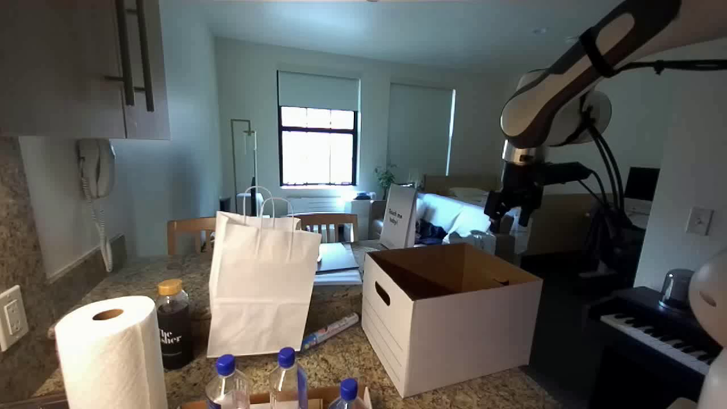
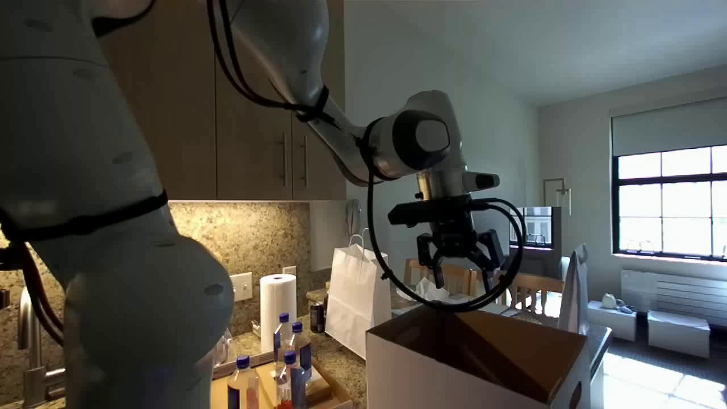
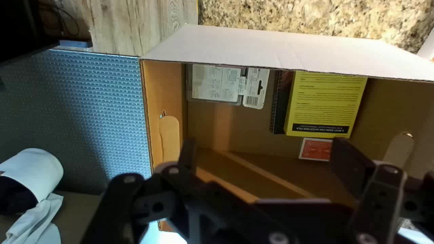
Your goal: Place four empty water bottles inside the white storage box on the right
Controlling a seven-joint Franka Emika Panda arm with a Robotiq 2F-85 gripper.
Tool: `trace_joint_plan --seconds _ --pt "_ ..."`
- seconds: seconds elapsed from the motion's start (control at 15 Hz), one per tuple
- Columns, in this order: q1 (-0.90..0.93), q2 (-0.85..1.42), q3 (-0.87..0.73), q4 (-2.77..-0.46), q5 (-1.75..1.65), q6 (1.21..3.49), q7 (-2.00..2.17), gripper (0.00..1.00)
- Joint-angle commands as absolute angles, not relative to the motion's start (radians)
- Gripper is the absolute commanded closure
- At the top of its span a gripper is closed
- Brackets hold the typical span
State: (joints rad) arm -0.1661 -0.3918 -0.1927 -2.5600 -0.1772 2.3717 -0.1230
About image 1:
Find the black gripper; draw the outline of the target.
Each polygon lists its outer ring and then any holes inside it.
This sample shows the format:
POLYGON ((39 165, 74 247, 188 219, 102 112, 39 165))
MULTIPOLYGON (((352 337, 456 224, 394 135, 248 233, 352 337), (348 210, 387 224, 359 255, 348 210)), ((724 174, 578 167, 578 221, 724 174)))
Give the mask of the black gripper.
POLYGON ((540 206, 544 188, 549 183, 581 182, 591 174, 579 162, 528 165, 506 163, 498 190, 491 190, 484 214, 491 219, 491 232, 498 232, 509 210, 517 206, 517 222, 528 224, 529 216, 540 206))

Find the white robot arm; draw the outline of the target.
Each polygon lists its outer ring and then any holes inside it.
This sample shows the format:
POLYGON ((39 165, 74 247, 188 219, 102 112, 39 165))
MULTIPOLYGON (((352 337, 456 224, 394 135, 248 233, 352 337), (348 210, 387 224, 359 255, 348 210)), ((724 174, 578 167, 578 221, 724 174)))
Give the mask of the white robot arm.
POLYGON ((540 206, 548 183, 579 182, 591 171, 578 162, 548 163, 548 147, 574 142, 596 131, 596 116, 579 112, 571 130, 557 120, 573 100, 620 71, 639 69, 641 57, 712 40, 727 33, 727 0, 623 0, 549 69, 520 87, 499 113, 504 137, 503 186, 489 195, 484 212, 499 221, 517 206, 517 222, 540 206))

